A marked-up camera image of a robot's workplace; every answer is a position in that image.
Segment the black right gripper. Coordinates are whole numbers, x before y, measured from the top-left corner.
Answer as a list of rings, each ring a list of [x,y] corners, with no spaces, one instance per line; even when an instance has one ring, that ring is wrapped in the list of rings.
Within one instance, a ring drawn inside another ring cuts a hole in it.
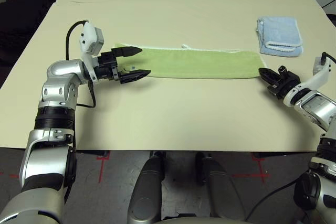
[[[269,84],[268,90],[277,99],[284,99],[287,93],[300,83],[298,75],[280,66],[278,72],[269,68],[259,68],[259,75],[262,80]]]

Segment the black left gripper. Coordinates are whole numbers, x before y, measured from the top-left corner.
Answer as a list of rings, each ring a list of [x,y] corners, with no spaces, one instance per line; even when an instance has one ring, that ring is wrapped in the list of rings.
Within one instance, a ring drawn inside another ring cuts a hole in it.
[[[97,57],[98,66],[94,67],[97,79],[119,80],[121,84],[125,84],[146,77],[151,73],[150,70],[118,72],[117,57],[131,57],[141,52],[141,48],[134,46],[112,48],[110,52],[102,52],[101,55]]]

